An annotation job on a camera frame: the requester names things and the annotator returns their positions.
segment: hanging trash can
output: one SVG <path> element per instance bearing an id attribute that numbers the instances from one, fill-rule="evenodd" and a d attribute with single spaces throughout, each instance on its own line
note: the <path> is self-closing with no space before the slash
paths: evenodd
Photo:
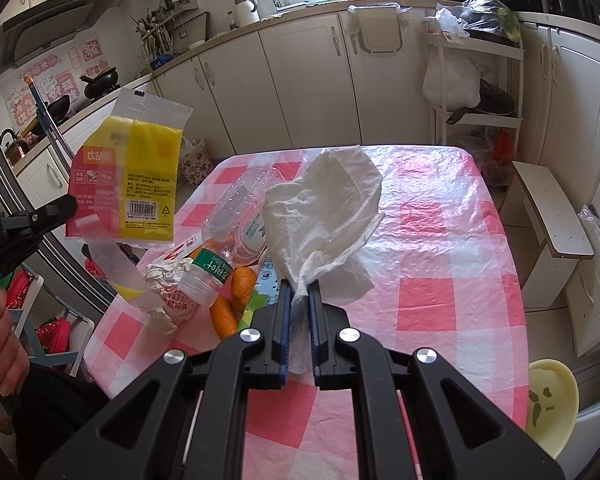
<path id="1" fill-rule="evenodd" d="M 205 139 L 194 139 L 193 141 L 190 141 L 189 139 L 182 137 L 178 165 L 184 178 L 186 178 L 187 182 L 194 188 L 197 188 L 202 184 L 202 181 L 205 180 L 213 170 L 211 159 L 206 151 Z"/>

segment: barcode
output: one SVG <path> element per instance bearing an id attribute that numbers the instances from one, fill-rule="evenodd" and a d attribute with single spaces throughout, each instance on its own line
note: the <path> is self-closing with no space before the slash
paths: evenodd
<path id="1" fill-rule="evenodd" d="M 141 200 L 126 201 L 126 219 L 127 220 L 155 220 L 156 202 L 144 202 Z"/>

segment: red shoe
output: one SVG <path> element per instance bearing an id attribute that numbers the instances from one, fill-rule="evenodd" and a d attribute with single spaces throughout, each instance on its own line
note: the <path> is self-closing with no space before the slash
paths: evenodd
<path id="1" fill-rule="evenodd" d="M 71 323 L 65 319 L 50 319 L 36 329 L 38 340 L 47 354 L 59 354 L 69 349 Z"/>

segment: yellow bowl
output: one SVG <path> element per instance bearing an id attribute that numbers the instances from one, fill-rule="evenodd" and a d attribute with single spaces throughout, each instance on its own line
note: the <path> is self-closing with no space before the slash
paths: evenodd
<path id="1" fill-rule="evenodd" d="M 578 416 L 576 379 L 563 363 L 542 359 L 529 365 L 526 434 L 552 458 L 566 446 Z"/>

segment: checkered tablecloth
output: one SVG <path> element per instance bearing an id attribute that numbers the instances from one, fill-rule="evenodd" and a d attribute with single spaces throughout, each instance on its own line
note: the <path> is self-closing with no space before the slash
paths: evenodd
<path id="1" fill-rule="evenodd" d="M 528 353 L 522 297 L 502 224 L 473 159 L 457 148 L 373 146 L 364 150 L 384 177 L 385 213 L 360 251 L 375 289 L 346 307 L 352 326 L 384 346 L 430 346 L 524 428 Z M 275 166 L 293 179 L 320 149 L 234 156 L 220 164 L 175 218 L 176 241 L 202 222 L 249 167 Z M 149 251 L 139 266 L 158 256 Z M 218 343 L 199 308 L 174 335 L 152 332 L 146 316 L 117 297 L 84 361 L 115 396 L 169 348 L 189 353 Z M 292 376 L 280 391 L 249 396 L 245 479 L 357 478 L 348 391 L 320 392 Z"/>

